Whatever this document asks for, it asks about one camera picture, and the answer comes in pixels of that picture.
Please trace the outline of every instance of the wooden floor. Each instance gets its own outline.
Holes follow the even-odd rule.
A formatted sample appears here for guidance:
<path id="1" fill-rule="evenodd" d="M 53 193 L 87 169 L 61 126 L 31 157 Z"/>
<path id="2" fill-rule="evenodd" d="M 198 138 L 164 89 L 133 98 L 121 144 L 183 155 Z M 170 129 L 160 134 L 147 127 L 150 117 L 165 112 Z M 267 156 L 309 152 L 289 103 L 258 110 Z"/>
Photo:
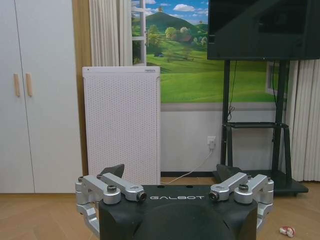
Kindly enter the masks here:
<path id="1" fill-rule="evenodd" d="M 172 178 L 164 177 L 169 182 Z M 174 184 L 212 184 L 212 178 L 184 177 Z M 296 229 L 296 240 L 320 239 L 320 183 L 306 183 L 309 193 L 274 201 L 258 240 L 289 239 L 281 226 Z M 0 195 L 0 240 L 96 240 L 76 212 L 73 194 Z"/>

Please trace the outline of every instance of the television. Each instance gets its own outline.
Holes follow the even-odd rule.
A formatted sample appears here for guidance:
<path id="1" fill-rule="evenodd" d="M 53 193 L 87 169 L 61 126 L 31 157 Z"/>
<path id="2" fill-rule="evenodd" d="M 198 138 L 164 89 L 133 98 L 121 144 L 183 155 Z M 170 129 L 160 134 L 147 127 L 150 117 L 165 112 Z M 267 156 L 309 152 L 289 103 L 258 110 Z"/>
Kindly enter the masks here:
<path id="1" fill-rule="evenodd" d="M 320 0 L 209 0 L 210 60 L 320 58 Z"/>

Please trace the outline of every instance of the bolt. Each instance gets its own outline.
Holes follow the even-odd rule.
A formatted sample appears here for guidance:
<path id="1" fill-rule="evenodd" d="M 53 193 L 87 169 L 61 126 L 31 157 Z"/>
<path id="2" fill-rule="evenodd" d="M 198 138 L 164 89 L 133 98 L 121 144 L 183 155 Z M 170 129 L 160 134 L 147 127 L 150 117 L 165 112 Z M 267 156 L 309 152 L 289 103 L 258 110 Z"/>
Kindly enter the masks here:
<path id="1" fill-rule="evenodd" d="M 147 199 L 147 194 L 144 191 L 138 192 L 136 199 L 138 202 L 144 202 Z"/>
<path id="2" fill-rule="evenodd" d="M 212 192 L 209 192 L 209 199 L 211 199 L 213 202 L 218 202 L 219 201 L 219 193 L 216 192 L 216 191 L 212 191 Z"/>
<path id="3" fill-rule="evenodd" d="M 241 192 L 248 192 L 249 191 L 249 186 L 247 184 L 240 184 L 239 185 L 239 190 Z"/>
<path id="4" fill-rule="evenodd" d="M 108 185 L 106 190 L 108 193 L 113 194 L 117 191 L 117 187 L 115 185 Z"/>

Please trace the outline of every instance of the perforated panel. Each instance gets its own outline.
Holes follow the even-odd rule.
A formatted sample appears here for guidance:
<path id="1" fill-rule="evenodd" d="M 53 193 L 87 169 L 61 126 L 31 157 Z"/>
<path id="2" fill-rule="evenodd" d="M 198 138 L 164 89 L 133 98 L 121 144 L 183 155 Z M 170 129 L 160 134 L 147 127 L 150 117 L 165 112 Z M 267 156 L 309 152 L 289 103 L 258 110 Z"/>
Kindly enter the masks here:
<path id="1" fill-rule="evenodd" d="M 125 164 L 126 180 L 159 184 L 160 69 L 84 67 L 83 77 L 89 174 Z"/>

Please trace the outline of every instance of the toy on floor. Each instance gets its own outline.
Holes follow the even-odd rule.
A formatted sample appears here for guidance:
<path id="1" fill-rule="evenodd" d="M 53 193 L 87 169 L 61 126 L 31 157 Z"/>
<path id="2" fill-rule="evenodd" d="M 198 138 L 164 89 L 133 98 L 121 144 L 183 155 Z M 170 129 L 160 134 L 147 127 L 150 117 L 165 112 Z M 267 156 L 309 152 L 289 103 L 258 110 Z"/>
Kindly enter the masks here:
<path id="1" fill-rule="evenodd" d="M 280 227 L 280 233 L 288 236 L 289 238 L 293 238 L 296 235 L 296 230 L 290 226 L 282 226 Z"/>

